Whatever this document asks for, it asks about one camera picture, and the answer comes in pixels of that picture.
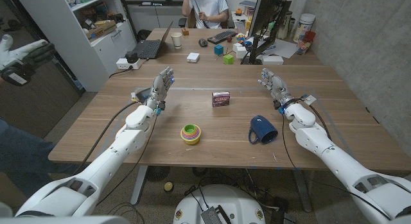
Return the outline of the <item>white black gloved person hand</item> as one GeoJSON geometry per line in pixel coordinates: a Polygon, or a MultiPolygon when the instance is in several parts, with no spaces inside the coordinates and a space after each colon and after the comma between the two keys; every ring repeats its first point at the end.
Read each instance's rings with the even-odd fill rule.
{"type": "Polygon", "coordinates": [[[40,39],[11,50],[13,38],[5,34],[1,38],[1,79],[12,85],[23,86],[30,82],[36,69],[52,60],[54,44],[40,39]]]}

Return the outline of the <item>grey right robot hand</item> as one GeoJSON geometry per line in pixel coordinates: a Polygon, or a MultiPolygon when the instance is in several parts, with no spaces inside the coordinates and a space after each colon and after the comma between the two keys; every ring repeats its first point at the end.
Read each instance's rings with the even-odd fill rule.
{"type": "Polygon", "coordinates": [[[267,68],[263,68],[261,77],[262,80],[258,80],[258,82],[270,92],[271,96],[277,100],[281,106],[284,106],[288,101],[293,99],[287,84],[278,75],[267,68]]]}

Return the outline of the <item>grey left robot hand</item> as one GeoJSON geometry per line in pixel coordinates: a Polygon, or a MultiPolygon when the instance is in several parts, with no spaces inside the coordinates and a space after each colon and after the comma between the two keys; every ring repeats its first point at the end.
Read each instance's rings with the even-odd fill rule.
{"type": "Polygon", "coordinates": [[[153,110],[157,107],[161,107],[160,104],[164,102],[167,92],[174,81],[173,69],[171,67],[167,67],[165,70],[161,71],[154,78],[144,105],[153,110]]]}

